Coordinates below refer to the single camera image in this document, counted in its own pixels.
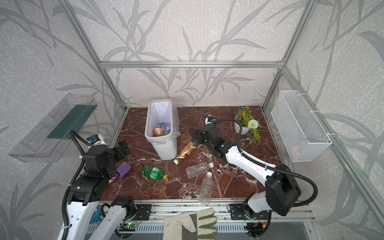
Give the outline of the clear bottle white cap front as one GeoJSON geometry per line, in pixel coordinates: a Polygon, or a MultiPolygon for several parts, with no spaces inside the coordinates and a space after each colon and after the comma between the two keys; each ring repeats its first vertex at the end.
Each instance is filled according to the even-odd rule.
{"type": "Polygon", "coordinates": [[[204,177],[199,194],[199,203],[208,206],[211,202],[214,181],[212,172],[207,172],[204,177]]]}

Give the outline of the clear bottle white cap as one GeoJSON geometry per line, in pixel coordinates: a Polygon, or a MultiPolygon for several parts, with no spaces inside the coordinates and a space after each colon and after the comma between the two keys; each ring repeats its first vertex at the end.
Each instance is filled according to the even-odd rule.
{"type": "Polygon", "coordinates": [[[213,163],[199,163],[197,165],[190,166],[186,168],[187,177],[191,179],[199,175],[206,174],[213,167],[213,163]]]}
{"type": "Polygon", "coordinates": [[[199,203],[208,206],[211,202],[214,181],[212,172],[207,172],[204,177],[199,194],[199,203]]]}

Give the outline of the blue cap water bottle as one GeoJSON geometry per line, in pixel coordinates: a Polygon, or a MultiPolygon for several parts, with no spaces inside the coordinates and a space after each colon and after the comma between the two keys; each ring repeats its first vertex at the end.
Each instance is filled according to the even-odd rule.
{"type": "Polygon", "coordinates": [[[166,123],[160,123],[159,125],[162,127],[163,132],[166,133],[167,132],[167,125],[166,125],[166,123]]]}

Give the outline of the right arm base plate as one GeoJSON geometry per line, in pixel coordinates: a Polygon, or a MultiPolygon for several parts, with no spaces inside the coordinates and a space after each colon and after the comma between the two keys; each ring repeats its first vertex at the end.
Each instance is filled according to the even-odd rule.
{"type": "Polygon", "coordinates": [[[229,204],[227,207],[231,215],[231,220],[250,220],[250,221],[264,221],[268,222],[272,216],[272,211],[262,211],[260,213],[254,213],[243,204],[229,204]]]}

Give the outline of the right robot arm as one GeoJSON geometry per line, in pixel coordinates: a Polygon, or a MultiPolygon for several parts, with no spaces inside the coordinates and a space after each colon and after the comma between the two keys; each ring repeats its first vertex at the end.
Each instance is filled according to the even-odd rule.
{"type": "Polygon", "coordinates": [[[247,153],[240,146],[241,134],[238,134],[236,143],[224,140],[217,128],[219,123],[214,118],[206,118],[202,129],[194,130],[192,141],[207,146],[213,156],[241,168],[265,187],[264,192],[251,194],[243,202],[247,218],[255,219],[266,211],[286,216],[291,208],[308,205],[316,199],[319,189],[313,180],[293,173],[286,165],[269,164],[247,153]],[[312,195],[304,201],[299,201],[302,191],[297,179],[307,182],[313,188],[312,195]]]}

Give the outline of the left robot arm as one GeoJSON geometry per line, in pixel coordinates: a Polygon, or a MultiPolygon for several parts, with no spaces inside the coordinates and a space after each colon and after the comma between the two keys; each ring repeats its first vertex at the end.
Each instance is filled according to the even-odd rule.
{"type": "Polygon", "coordinates": [[[80,151],[81,163],[63,197],[63,226],[58,239],[82,240],[103,191],[113,179],[116,164],[125,159],[131,150],[126,141],[109,148],[101,135],[83,139],[74,130],[68,133],[80,151]]]}

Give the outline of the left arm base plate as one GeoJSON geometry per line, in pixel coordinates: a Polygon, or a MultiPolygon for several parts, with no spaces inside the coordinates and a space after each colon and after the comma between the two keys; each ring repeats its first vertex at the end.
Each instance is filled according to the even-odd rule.
{"type": "Polygon", "coordinates": [[[151,214],[151,204],[138,204],[136,205],[137,212],[132,218],[132,221],[148,221],[151,214]]]}

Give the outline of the green plastic bottle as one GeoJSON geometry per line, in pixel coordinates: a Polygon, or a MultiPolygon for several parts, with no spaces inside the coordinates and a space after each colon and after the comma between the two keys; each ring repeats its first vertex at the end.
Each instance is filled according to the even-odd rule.
{"type": "Polygon", "coordinates": [[[153,165],[143,165],[141,173],[145,178],[157,181],[157,180],[167,180],[168,175],[163,172],[162,169],[153,165]]]}

